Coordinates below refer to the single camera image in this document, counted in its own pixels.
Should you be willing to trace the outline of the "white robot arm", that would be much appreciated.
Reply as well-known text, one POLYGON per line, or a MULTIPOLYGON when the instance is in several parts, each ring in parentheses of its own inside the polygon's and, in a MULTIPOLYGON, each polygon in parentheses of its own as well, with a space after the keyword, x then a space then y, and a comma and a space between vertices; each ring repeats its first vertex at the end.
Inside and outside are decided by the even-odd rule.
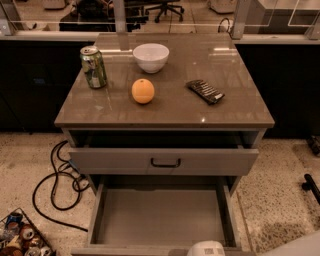
POLYGON ((302 236, 261 255, 227 250, 217 241, 203 241, 194 244, 187 256, 320 256, 320 231, 302 236))

